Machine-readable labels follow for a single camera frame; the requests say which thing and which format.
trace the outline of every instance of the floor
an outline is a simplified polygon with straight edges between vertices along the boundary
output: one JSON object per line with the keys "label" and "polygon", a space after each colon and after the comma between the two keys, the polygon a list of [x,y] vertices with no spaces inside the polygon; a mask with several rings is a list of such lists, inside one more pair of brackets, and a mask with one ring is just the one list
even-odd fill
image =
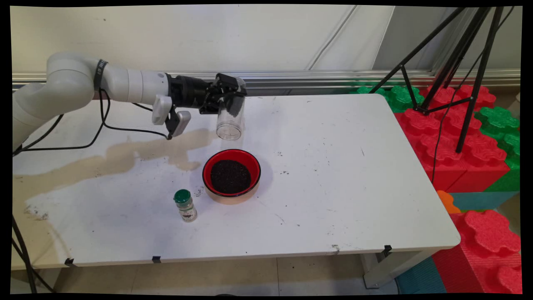
{"label": "floor", "polygon": [[509,229],[521,237],[520,234],[520,193],[505,201],[496,209],[509,220]]}
{"label": "floor", "polygon": [[358,255],[218,260],[147,265],[70,267],[60,293],[213,296],[397,294],[394,281],[366,289]]}

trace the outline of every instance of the spice jar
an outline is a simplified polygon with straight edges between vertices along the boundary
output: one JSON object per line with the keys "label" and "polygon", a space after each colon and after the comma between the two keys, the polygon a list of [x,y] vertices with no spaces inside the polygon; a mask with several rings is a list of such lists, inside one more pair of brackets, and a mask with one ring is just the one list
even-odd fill
{"label": "spice jar", "polygon": [[180,210],[180,215],[185,222],[192,222],[198,216],[196,208],[192,203],[191,193],[187,190],[179,190],[174,194],[174,202]]}

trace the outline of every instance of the table leg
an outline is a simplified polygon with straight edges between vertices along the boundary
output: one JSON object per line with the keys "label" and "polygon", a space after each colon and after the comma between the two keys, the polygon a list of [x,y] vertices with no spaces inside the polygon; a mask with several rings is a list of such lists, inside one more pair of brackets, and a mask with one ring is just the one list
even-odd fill
{"label": "table leg", "polygon": [[362,254],[366,288],[381,287],[435,252],[437,250],[390,252],[379,263],[376,254]]}

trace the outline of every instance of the bowl rim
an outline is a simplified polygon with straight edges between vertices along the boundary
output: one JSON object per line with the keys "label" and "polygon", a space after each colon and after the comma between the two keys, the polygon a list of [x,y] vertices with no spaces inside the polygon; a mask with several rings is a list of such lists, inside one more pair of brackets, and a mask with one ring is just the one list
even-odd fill
{"label": "bowl rim", "polygon": [[[254,184],[252,186],[250,186],[249,188],[245,189],[244,191],[240,192],[240,193],[236,193],[236,194],[222,194],[222,193],[219,193],[215,190],[212,190],[209,185],[205,182],[205,177],[204,177],[204,174],[205,174],[205,167],[207,166],[207,163],[213,159],[213,157],[217,154],[220,154],[222,152],[226,152],[226,151],[231,151],[231,150],[238,150],[238,151],[242,151],[242,152],[245,152],[245,153],[248,153],[251,157],[253,157],[255,159],[255,161],[257,162],[257,166],[259,167],[259,174],[257,175],[257,180],[254,182]],[[259,178],[261,178],[261,164],[259,163],[259,161],[257,160],[257,158],[250,152],[248,151],[245,151],[245,150],[242,150],[242,149],[226,149],[226,150],[222,150],[222,151],[219,151],[215,154],[213,154],[204,164],[204,168],[202,169],[201,171],[201,179],[202,181],[204,182],[204,186],[210,191],[212,192],[213,194],[215,195],[218,195],[218,196],[222,196],[222,197],[226,197],[226,198],[232,198],[232,197],[237,197],[237,196],[241,196],[241,195],[244,195],[246,193],[248,193],[249,191],[253,190],[253,188],[259,183]]]}

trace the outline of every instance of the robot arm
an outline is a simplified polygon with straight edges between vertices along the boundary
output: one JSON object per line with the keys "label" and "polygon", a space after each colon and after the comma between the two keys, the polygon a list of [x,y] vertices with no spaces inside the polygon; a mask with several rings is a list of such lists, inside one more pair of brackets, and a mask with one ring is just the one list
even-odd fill
{"label": "robot arm", "polygon": [[31,83],[13,93],[13,151],[52,118],[86,106],[102,88],[115,101],[153,105],[154,124],[166,124],[169,137],[183,132],[190,114],[177,107],[216,114],[220,102],[240,110],[246,96],[240,78],[217,74],[214,83],[163,72],[125,69],[75,53],[56,53],[46,64],[46,84]]}

